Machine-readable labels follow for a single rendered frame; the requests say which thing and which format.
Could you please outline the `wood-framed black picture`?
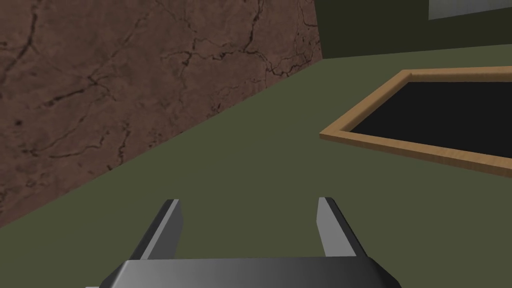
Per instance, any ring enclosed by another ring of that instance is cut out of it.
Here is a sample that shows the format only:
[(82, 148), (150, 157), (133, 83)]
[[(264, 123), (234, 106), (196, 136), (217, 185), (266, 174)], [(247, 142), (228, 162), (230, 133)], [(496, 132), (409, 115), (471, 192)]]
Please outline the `wood-framed black picture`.
[(512, 178), (512, 66), (404, 69), (319, 136)]

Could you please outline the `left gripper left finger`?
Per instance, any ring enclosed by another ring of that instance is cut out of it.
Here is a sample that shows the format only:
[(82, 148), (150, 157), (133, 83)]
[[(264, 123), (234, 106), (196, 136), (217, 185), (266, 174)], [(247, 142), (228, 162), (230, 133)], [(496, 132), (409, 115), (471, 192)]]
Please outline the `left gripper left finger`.
[(168, 199), (136, 246), (130, 260), (168, 260), (175, 257), (184, 225), (181, 203)]

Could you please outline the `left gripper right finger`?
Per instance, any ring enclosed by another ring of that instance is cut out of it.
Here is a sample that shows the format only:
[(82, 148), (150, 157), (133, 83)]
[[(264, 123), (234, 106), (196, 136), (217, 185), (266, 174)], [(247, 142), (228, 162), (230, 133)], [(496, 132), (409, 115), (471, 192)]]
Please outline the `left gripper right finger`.
[(328, 258), (365, 257), (367, 255), (333, 198), (320, 197), (318, 199), (316, 226), (324, 254)]

